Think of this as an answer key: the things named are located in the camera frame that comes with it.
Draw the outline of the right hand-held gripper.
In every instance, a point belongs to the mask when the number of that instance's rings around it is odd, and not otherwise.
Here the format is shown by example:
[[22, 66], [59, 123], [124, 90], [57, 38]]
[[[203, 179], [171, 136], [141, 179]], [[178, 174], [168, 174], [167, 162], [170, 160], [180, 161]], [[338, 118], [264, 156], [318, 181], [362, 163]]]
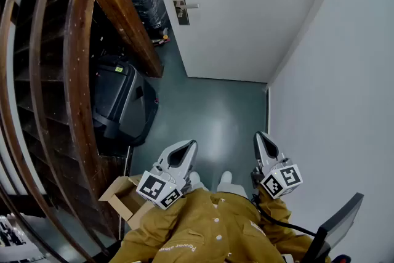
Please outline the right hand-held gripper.
[[261, 185], [272, 198], [279, 198], [294, 191], [303, 183], [298, 166], [290, 158], [278, 160], [278, 146], [264, 132], [254, 135], [255, 158], [259, 167], [251, 172], [253, 186]]

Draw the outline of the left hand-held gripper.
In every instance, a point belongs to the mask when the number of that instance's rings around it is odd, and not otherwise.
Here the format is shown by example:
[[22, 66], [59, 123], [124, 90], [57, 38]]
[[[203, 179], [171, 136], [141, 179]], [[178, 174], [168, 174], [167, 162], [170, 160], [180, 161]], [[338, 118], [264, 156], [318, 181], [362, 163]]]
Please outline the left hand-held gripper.
[[165, 148], [151, 171], [143, 173], [137, 193], [155, 206], [168, 209], [189, 189], [196, 154], [195, 140], [181, 140]]

